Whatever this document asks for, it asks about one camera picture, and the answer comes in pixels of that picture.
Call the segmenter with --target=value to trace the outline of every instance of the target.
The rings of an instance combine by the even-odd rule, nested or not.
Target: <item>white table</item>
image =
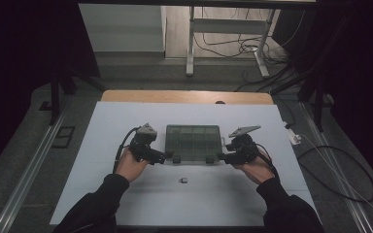
[[[123,137],[146,122],[158,132],[152,147],[161,151],[167,124],[218,125],[227,143],[238,126],[261,125],[250,135],[268,149],[284,189],[314,207],[275,105],[98,102],[51,224],[98,188],[112,172]],[[188,182],[179,183],[180,178]],[[262,226],[266,206],[255,189],[242,172],[223,162],[149,165],[123,194],[117,221],[125,226]]]

